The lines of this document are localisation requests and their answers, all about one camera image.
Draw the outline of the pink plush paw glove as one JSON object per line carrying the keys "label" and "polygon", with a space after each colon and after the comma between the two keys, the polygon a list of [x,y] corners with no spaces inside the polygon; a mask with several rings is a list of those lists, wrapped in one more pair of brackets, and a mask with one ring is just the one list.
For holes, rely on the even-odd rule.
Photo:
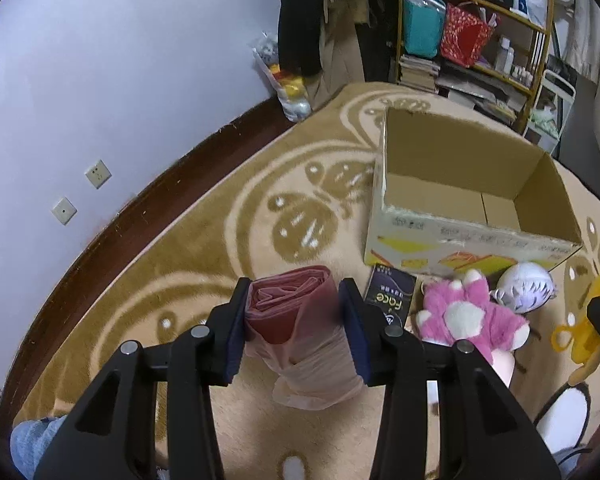
{"label": "pink plush paw glove", "polygon": [[514,352],[530,334],[523,316],[491,300],[486,277],[474,269],[456,280],[426,284],[414,322],[422,341],[452,347],[468,340],[490,364],[494,351]]}

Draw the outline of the clear plastic snack bag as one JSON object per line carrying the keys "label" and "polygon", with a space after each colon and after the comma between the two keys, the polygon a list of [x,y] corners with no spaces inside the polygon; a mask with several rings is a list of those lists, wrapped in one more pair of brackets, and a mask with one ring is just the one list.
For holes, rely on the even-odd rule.
{"label": "clear plastic snack bag", "polygon": [[283,70],[279,63],[277,36],[264,32],[251,44],[251,52],[290,122],[302,122],[312,114],[308,92],[301,76]]}

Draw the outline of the stack of books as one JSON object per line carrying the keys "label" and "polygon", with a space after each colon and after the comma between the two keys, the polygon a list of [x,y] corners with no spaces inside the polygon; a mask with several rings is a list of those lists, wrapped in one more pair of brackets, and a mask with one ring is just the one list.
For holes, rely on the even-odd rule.
{"label": "stack of books", "polygon": [[438,93],[437,78],[440,74],[438,63],[426,58],[404,54],[400,56],[398,64],[400,67],[399,84],[423,92]]}

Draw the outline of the beige hanging coat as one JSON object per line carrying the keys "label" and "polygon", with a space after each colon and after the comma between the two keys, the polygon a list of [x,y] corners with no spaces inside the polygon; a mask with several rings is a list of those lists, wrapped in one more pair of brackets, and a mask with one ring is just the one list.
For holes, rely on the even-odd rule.
{"label": "beige hanging coat", "polygon": [[312,110],[340,89],[365,80],[356,24],[368,23],[368,0],[324,0],[320,36],[321,71],[304,78]]}

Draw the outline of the white black plush slipper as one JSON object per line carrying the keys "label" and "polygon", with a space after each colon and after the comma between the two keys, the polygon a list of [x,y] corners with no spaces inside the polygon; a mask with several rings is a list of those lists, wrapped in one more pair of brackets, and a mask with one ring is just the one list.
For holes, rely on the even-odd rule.
{"label": "white black plush slipper", "polygon": [[565,384],[556,391],[534,421],[536,431],[553,454],[576,448],[590,419],[591,396],[588,385]]}

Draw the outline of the blue jeans leg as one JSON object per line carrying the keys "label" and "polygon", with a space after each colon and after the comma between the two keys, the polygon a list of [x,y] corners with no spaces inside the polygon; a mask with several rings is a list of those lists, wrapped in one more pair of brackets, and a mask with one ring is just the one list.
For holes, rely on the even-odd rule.
{"label": "blue jeans leg", "polygon": [[66,416],[26,420],[12,430],[9,439],[10,456],[24,478],[34,477],[35,469],[38,468],[46,448],[65,419]]}

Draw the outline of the white wall socket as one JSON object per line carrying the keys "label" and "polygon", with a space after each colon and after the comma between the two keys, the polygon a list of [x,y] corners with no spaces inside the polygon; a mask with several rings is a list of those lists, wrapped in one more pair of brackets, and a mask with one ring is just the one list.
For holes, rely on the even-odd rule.
{"label": "white wall socket", "polygon": [[111,178],[111,172],[106,164],[99,159],[98,162],[95,162],[93,166],[85,171],[85,177],[98,190]]}

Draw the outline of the pink garbage bag roll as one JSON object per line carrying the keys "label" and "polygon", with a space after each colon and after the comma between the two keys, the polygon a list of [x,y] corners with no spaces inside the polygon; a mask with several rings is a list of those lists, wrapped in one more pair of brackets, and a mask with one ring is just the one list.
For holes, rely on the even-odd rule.
{"label": "pink garbage bag roll", "polygon": [[250,284],[247,356],[278,375],[272,397],[288,408],[326,410],[356,396],[356,372],[343,327],[338,289],[326,266],[305,266]]}

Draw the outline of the wooden shelf unit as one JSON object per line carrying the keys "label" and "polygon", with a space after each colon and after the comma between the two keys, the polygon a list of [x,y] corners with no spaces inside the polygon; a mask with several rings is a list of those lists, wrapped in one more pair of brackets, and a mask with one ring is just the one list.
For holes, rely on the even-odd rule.
{"label": "wooden shelf unit", "polygon": [[545,70],[548,50],[550,50],[550,42],[553,36],[554,15],[555,15],[555,0],[546,0],[546,17],[543,25],[533,23],[528,18],[517,14],[512,10],[507,10],[492,3],[488,0],[445,0],[447,3],[452,3],[457,6],[461,2],[469,2],[473,6],[481,6],[490,10],[492,13],[498,14],[501,24],[512,22],[517,23],[520,27],[529,29],[522,35],[522,39],[527,39],[527,42],[515,42],[510,40],[515,51],[515,60],[524,61],[524,68],[532,73],[531,84],[526,86],[519,81],[516,81],[509,75],[498,72],[495,68],[490,68],[484,64],[476,63],[471,66],[472,70],[492,77],[503,84],[507,84],[517,92],[521,93],[526,100],[521,110],[517,113],[513,129],[520,134],[524,133],[524,129],[528,126],[529,115],[532,110],[535,99],[540,94],[540,85]]}

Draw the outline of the lavender haired plush doll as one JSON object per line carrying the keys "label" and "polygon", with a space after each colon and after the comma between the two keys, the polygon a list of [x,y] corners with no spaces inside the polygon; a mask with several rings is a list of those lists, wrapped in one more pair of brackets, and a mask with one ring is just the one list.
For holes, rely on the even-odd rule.
{"label": "lavender haired plush doll", "polygon": [[521,262],[502,274],[490,295],[500,306],[523,315],[554,299],[557,287],[542,266],[534,262]]}

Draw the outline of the open cardboard box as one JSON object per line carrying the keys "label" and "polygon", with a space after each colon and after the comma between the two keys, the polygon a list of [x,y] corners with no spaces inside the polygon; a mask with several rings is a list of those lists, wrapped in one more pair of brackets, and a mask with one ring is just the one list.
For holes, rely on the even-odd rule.
{"label": "open cardboard box", "polygon": [[448,278],[520,262],[553,270],[582,246],[554,159],[478,120],[390,107],[364,261]]}

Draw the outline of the teal storage bag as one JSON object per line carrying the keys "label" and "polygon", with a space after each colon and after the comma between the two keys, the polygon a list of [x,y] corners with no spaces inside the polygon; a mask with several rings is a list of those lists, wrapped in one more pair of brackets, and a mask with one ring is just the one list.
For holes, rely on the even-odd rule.
{"label": "teal storage bag", "polygon": [[407,54],[435,58],[443,34],[443,0],[403,0],[403,38]]}

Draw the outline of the beige patterned rug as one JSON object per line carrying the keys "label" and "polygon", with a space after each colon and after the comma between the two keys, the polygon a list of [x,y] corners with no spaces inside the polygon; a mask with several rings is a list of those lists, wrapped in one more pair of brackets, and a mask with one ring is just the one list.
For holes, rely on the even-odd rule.
{"label": "beige patterned rug", "polygon": [[[322,264],[360,286],[373,162],[388,107],[467,117],[466,108],[390,84],[352,84],[215,185],[174,221],[87,311],[55,353],[18,413],[19,420],[71,410],[123,341],[164,344],[204,322],[238,278],[262,278]],[[562,180],[583,247],[553,273],[557,297],[530,315],[532,332],[517,351],[513,393],[535,421],[568,384],[574,364],[550,335],[573,324],[600,273],[600,201],[568,170]],[[274,402],[274,374],[242,360],[234,382],[212,391],[216,434],[231,479],[365,479],[376,446],[382,397],[364,389],[320,412]],[[585,383],[591,396],[581,458],[600,443],[600,367]]]}

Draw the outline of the black hanging coat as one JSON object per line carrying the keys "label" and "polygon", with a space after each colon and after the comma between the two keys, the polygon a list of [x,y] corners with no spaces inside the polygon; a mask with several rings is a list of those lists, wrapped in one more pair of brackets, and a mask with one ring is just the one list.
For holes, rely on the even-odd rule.
{"label": "black hanging coat", "polygon": [[320,38],[324,0],[280,0],[278,56],[283,70],[313,77],[322,70]]}

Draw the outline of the white rolling cart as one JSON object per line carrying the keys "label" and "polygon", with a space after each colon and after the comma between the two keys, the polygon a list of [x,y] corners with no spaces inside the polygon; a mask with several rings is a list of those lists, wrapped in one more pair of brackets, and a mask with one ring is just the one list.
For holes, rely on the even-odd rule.
{"label": "white rolling cart", "polygon": [[576,88],[567,79],[551,70],[544,70],[522,136],[554,155],[576,95]]}

